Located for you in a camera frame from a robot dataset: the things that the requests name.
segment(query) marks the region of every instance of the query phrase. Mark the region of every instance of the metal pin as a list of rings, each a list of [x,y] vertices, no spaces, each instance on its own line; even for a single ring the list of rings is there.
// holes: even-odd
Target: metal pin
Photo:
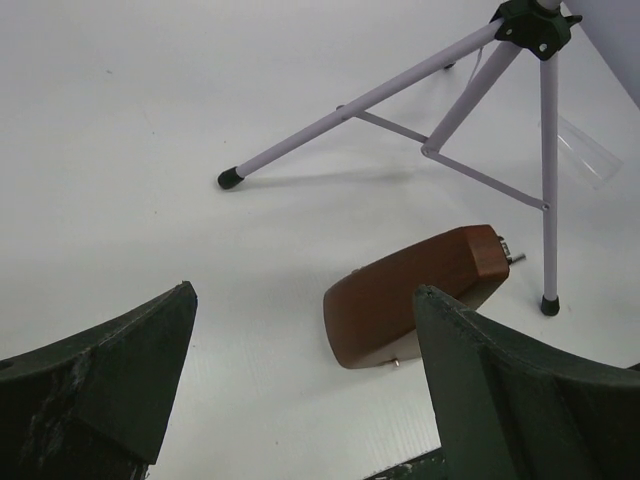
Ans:
[[[516,255],[513,258],[508,258],[507,261],[509,262],[509,265],[513,265],[514,263],[518,263],[521,262],[522,260],[526,260],[527,256],[524,253],[521,253],[519,255]]]

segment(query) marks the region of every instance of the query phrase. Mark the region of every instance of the tripod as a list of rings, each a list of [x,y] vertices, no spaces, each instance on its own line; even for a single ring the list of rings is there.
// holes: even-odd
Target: tripod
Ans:
[[[422,154],[480,183],[484,183],[525,205],[539,209],[543,216],[544,294],[540,309],[553,316],[560,310],[557,280],[558,238],[558,51],[571,39],[570,28],[581,16],[563,17],[561,0],[509,0],[498,8],[491,22],[459,42],[442,50],[395,78],[312,123],[294,135],[245,163],[221,173],[218,184],[225,190],[283,155],[304,145],[351,118],[359,118],[422,144]],[[435,72],[450,68],[474,51],[499,40],[494,53],[473,77],[430,137],[410,130],[366,110],[410,87]],[[495,178],[440,153],[500,75],[523,48],[540,60],[542,198],[532,197]]]

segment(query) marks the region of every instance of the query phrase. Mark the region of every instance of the white surface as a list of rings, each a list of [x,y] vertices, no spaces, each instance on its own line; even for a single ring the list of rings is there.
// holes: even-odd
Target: white surface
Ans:
[[[580,27],[640,107],[640,2],[638,0],[565,0],[584,16]]]
[[[563,115],[626,164],[560,178],[561,314],[541,218],[353,120],[247,180],[217,174],[484,24],[495,2],[8,2],[0,19],[0,358],[183,279],[200,297],[154,480],[358,480],[438,445],[422,366],[345,371],[323,292],[447,229],[529,260],[482,308],[570,352],[640,361],[640,114],[581,31]],[[426,134],[473,56],[373,111]],[[538,65],[522,54],[443,153],[539,191]]]

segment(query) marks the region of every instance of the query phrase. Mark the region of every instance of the wooden block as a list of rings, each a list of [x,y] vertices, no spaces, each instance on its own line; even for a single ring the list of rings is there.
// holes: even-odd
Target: wooden block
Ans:
[[[435,286],[477,309],[509,276],[489,225],[460,227],[356,270],[324,296],[329,343],[345,368],[420,357],[413,293]]]

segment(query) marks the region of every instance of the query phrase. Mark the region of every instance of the black rubber foot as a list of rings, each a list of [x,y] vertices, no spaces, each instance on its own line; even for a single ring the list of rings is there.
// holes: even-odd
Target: black rubber foot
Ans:
[[[540,304],[540,310],[547,317],[555,317],[560,311],[560,298],[556,298],[555,300],[547,300],[542,297],[542,303]]]
[[[218,185],[220,185],[223,190],[230,190],[244,180],[244,178],[238,175],[236,168],[237,167],[233,167],[225,170],[218,177]]]

